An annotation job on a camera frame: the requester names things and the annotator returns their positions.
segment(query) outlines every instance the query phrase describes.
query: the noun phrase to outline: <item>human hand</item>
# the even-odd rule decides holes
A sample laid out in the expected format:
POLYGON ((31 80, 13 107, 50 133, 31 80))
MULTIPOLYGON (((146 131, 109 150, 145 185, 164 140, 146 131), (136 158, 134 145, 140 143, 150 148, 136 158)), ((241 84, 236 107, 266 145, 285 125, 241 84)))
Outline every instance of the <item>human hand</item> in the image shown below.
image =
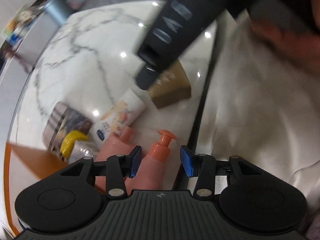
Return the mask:
MULTIPOLYGON (((311 0, 311 5, 314 20, 320 29, 320 0, 311 0)), ((295 34, 265 22, 252 21, 251 26, 255 34, 271 42, 295 65, 320 75, 320 35, 295 34)))

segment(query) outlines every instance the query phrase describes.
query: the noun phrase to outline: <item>blue container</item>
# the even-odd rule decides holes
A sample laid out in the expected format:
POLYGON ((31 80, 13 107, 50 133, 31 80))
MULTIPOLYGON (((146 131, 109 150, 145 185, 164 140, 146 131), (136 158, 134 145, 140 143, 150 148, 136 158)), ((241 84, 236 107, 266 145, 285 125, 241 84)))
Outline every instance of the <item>blue container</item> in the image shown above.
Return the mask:
POLYGON ((65 0, 48 0, 43 6, 43 10, 48 13, 59 26, 64 25, 69 16, 73 14, 73 10, 67 5, 65 0))

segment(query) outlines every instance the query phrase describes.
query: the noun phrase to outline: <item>finger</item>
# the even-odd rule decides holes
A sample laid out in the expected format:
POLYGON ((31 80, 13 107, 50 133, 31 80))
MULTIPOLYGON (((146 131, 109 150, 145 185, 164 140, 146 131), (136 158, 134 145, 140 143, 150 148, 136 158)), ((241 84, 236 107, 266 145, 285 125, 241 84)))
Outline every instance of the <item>finger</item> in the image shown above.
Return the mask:
POLYGON ((251 26, 257 35, 270 41, 286 56, 314 58, 320 55, 319 35, 281 31, 277 26, 268 23, 252 22, 251 26))
POLYGON ((311 0, 313 18, 318 28, 320 28, 320 0, 311 0))

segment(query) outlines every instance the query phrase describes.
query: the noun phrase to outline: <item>orange edge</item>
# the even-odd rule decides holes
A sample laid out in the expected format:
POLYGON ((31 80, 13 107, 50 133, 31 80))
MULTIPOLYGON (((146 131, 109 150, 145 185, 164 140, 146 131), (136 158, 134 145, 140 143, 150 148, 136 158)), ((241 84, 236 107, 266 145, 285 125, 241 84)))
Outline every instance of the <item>orange edge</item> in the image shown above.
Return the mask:
POLYGON ((11 145, 9 143, 5 144, 4 151, 4 167, 3 167, 3 186, 4 186, 4 206, 7 215, 8 225, 15 236, 19 235, 19 230, 14 226, 11 216, 10 208, 10 194, 9 194, 9 168, 10 168, 10 157, 11 157, 11 145))

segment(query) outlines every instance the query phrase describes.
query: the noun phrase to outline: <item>table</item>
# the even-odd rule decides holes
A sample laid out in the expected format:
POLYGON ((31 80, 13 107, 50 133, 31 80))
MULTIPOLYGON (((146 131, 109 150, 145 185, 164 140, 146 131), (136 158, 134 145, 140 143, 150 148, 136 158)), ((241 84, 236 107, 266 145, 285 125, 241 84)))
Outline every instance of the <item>table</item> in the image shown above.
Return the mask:
POLYGON ((148 93, 135 85, 134 77, 142 64, 135 55, 139 39, 160 9, 161 2, 150 0, 73 14, 29 77, 17 105, 10 142, 44 149, 42 132, 58 101, 97 121, 130 88, 147 105, 132 125, 134 142, 148 151, 158 140, 160 129, 177 137, 170 144, 164 179, 164 189, 171 189, 180 166, 179 148, 188 142, 201 99, 216 25, 206 30, 210 35, 201 34, 179 58, 191 83, 192 97, 158 110, 148 93))

